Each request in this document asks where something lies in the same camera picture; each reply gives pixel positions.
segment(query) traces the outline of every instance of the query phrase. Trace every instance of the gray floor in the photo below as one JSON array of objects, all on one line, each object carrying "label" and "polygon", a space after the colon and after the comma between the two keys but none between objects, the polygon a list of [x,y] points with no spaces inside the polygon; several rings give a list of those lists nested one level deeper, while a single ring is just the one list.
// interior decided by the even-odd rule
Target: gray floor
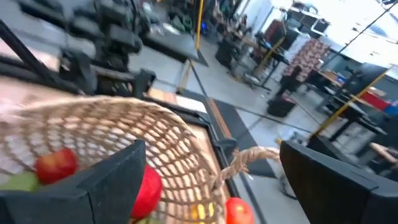
[{"label": "gray floor", "polygon": [[[65,46],[65,34],[63,32],[45,22],[22,15],[13,2],[2,1],[0,18],[12,27],[22,41],[30,47],[57,55],[59,54],[59,47]],[[68,44],[69,46],[84,49],[86,52],[93,54],[93,46],[89,42],[69,37]],[[268,94],[263,89],[252,90],[230,79],[226,74],[227,69],[221,66],[214,58],[216,49],[215,44],[202,39],[201,52],[206,58],[209,67],[195,64],[199,79],[205,87],[208,96],[235,105],[245,125],[249,127],[259,118],[258,115],[265,114],[267,108],[266,101],[276,92],[279,86],[275,81],[269,81],[267,87],[272,92]],[[139,55],[131,56],[130,67],[133,70],[147,68],[155,71],[159,79],[154,84],[155,88],[165,91],[175,91],[180,79],[177,74],[181,70],[182,64],[144,47]],[[187,89],[201,93],[199,84],[192,73],[188,79]],[[275,118],[285,124],[263,118],[260,123],[252,128],[250,132],[258,145],[277,147],[275,138],[289,138],[294,131],[309,135],[326,118],[325,115],[315,111],[316,104],[322,100],[316,94],[312,92],[307,95],[296,93],[294,98],[300,106],[296,106],[294,111],[283,120]],[[338,121],[333,123],[328,132],[332,132],[339,125],[341,124]],[[270,163],[276,172],[281,169],[277,164],[272,163],[272,161]],[[257,176],[245,176],[244,178],[247,178],[268,224],[308,223],[300,204],[282,195],[278,190],[275,179]],[[235,177],[235,180],[242,198],[248,200],[248,193],[243,187],[241,177]]]}]

